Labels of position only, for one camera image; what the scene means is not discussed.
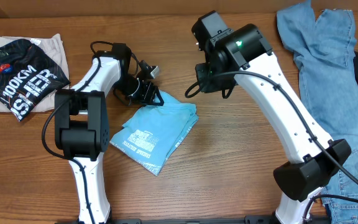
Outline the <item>light blue t-shirt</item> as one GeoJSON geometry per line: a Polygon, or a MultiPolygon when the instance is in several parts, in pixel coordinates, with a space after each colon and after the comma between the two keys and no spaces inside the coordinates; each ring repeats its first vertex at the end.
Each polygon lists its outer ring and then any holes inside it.
{"type": "Polygon", "coordinates": [[[141,107],[110,140],[155,176],[199,119],[193,103],[182,103],[164,91],[160,94],[162,106],[141,107]]]}

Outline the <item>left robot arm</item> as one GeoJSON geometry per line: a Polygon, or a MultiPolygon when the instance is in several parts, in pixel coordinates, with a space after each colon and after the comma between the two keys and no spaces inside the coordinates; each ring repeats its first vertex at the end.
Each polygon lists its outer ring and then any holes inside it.
{"type": "Polygon", "coordinates": [[[92,66],[69,90],[55,94],[55,145],[69,162],[75,176],[80,203],[76,223],[112,223],[112,209],[105,191],[103,157],[109,144],[106,97],[120,91],[129,103],[162,106],[164,100],[152,83],[157,66],[137,61],[137,74],[129,73],[135,58],[124,43],[111,43],[110,50],[94,50],[92,66]]]}

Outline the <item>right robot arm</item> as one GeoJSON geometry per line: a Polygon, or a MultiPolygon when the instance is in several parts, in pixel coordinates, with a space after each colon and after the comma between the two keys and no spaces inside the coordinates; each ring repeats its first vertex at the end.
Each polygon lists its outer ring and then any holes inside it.
{"type": "Polygon", "coordinates": [[[273,172],[282,196],[269,222],[312,223],[311,206],[350,156],[350,145],[334,140],[309,114],[257,26],[233,30],[211,11],[191,31],[205,61],[197,64],[197,81],[185,96],[219,91],[228,98],[241,86],[272,125],[287,157],[273,172]]]}

